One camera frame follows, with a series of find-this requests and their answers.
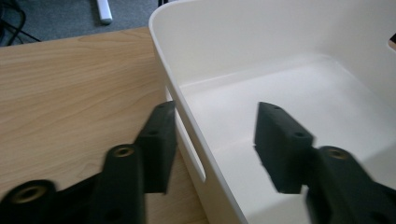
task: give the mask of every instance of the wood grain surface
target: wood grain surface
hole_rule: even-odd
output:
[[[96,174],[162,101],[147,28],[0,49],[0,195]],[[146,198],[148,223],[207,223],[178,153],[168,194]]]

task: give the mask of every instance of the cable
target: cable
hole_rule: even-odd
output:
[[[11,4],[8,3],[4,3],[5,6],[8,6],[9,8],[14,9],[15,11],[17,11],[18,13],[20,13],[21,15],[21,22],[20,25],[18,26],[18,28],[15,30],[14,35],[8,40],[7,46],[11,46],[12,43],[14,43],[15,38],[17,38],[18,34],[21,32],[21,29],[23,28],[24,24],[26,23],[26,14],[24,13],[23,10],[21,10],[19,8],[19,6],[13,6]]]
[[[15,29],[15,27],[13,27],[12,25],[9,26],[9,24],[6,21],[3,21],[3,22],[6,25],[6,26],[4,26],[4,28],[7,29],[10,33],[13,33],[14,31],[11,28]],[[17,36],[17,39],[21,42],[21,44],[24,44],[23,40],[19,36]]]
[[[9,23],[6,22],[6,21],[3,21],[3,23],[4,23],[4,25],[6,25],[6,26],[8,26],[8,27],[10,27],[10,28],[12,28],[12,29],[14,29],[14,30],[17,30],[17,29],[18,29],[17,27],[15,27],[15,26],[9,24]],[[36,38],[36,37],[34,37],[34,36],[32,36],[32,35],[29,35],[28,33],[24,32],[23,30],[20,30],[20,32],[21,32],[22,34],[24,34],[24,35],[29,36],[30,38],[32,38],[33,40],[35,40],[35,41],[37,41],[37,42],[41,42],[40,39],[38,39],[38,38]]]
[[[4,24],[3,24],[3,18],[4,15],[6,14],[6,8],[3,5],[3,0],[0,0],[0,43],[3,41],[3,38],[6,34],[6,31],[4,30]]]
[[[10,0],[11,5],[14,6],[17,10],[21,10],[20,4],[18,4],[17,0]]]

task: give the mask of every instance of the white plastic bin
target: white plastic bin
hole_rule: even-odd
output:
[[[276,193],[254,150],[258,102],[396,188],[395,0],[178,1],[149,28],[211,223],[309,223],[304,196]]]

